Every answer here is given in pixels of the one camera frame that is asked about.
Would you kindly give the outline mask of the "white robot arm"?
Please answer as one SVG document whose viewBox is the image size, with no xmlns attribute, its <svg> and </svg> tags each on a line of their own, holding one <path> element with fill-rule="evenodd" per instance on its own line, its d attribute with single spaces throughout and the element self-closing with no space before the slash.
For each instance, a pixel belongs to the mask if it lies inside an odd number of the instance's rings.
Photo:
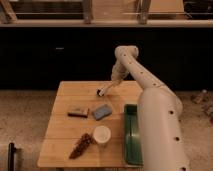
<svg viewBox="0 0 213 171">
<path fill-rule="evenodd" d="M 116 63 L 141 87 L 137 113 L 144 171 L 190 171 L 179 116 L 183 104 L 160 79 L 137 61 L 134 45 L 115 48 Z"/>
</svg>

